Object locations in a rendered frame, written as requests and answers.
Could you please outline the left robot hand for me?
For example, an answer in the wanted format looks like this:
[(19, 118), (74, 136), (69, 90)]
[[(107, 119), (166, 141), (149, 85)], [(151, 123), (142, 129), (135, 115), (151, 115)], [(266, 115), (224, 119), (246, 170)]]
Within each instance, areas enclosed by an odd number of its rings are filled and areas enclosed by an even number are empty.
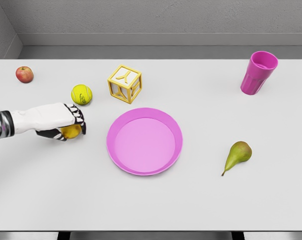
[(39, 107), (38, 112), (40, 123), (35, 129), (38, 136), (65, 142), (71, 138), (62, 133), (62, 128), (76, 125), (80, 127), (80, 133), (83, 135), (87, 132), (84, 115), (74, 104), (59, 102), (43, 105)]

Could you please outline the yellow lemon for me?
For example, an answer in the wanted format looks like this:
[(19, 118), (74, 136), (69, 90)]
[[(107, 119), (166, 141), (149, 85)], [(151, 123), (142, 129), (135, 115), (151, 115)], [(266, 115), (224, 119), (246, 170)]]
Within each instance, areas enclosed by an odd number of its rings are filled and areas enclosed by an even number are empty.
[(81, 132), (82, 128), (80, 124), (72, 124), (69, 126), (61, 127), (60, 128), (62, 136), (69, 140), (76, 138)]

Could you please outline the pink plate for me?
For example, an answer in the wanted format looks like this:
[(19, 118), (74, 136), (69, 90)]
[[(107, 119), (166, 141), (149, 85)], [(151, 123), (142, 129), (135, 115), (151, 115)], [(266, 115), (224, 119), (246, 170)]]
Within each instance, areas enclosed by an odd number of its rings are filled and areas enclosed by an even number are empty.
[(152, 176), (169, 169), (179, 158), (183, 134), (169, 114), (149, 107), (120, 115), (110, 126), (106, 148), (121, 170)]

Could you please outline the yellow tennis ball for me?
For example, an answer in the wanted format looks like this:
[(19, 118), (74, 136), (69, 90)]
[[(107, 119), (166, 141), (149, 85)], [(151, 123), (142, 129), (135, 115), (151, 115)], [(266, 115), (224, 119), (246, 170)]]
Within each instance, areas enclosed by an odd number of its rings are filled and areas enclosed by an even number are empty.
[(93, 98), (91, 89), (85, 84), (78, 84), (71, 90), (71, 99), (78, 105), (87, 105)]

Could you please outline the red apple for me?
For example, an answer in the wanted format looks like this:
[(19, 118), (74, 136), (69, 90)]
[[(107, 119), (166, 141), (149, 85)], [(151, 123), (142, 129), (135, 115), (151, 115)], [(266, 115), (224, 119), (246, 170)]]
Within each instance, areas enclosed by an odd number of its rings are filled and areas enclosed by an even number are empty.
[(34, 79), (34, 73), (28, 66), (20, 66), (15, 71), (16, 78), (24, 84), (30, 83)]

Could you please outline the yellow letter block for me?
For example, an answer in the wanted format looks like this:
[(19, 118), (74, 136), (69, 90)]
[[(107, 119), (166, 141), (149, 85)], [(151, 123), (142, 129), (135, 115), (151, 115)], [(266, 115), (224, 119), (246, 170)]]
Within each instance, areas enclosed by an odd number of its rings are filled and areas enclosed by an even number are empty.
[(142, 73), (121, 64), (107, 82), (111, 96), (131, 104), (142, 90)]

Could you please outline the green pear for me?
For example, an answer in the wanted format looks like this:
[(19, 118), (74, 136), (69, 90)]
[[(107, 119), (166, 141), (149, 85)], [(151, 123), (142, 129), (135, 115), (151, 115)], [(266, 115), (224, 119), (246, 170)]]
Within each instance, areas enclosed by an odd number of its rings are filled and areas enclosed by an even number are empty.
[(230, 148), (221, 176), (224, 176), (225, 172), (229, 171), (235, 165), (248, 161), (252, 154), (252, 149), (246, 142), (238, 141), (234, 143)]

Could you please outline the magenta cup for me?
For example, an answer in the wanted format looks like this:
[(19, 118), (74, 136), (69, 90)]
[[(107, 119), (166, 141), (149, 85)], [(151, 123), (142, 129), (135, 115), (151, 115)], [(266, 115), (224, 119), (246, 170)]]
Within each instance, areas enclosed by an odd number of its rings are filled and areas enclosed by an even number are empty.
[(256, 51), (250, 59), (240, 89), (255, 95), (278, 66), (278, 58), (267, 51)]

